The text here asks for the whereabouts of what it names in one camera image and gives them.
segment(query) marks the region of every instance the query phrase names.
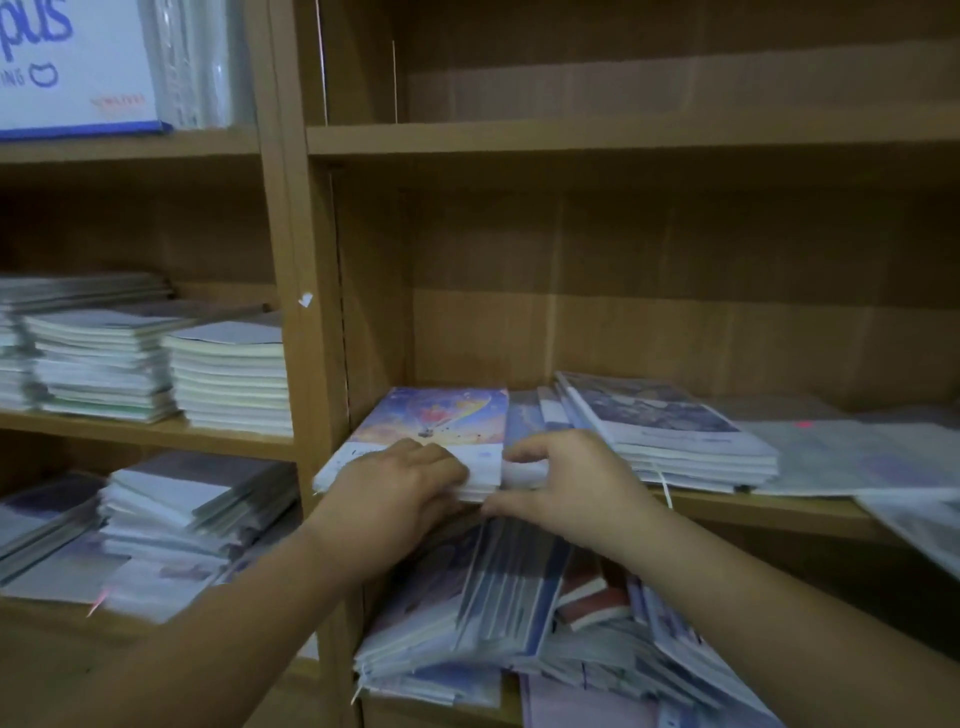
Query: right hand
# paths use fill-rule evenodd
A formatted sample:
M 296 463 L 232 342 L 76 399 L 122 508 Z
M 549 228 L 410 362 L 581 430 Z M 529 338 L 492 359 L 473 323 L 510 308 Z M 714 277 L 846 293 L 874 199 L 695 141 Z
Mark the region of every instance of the right hand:
M 483 504 L 485 516 L 512 516 L 535 523 L 578 546 L 606 556 L 643 509 L 660 505 L 625 460 L 594 433 L 582 429 L 542 432 L 503 453 L 515 463 L 550 461 L 543 486 L 497 491 Z

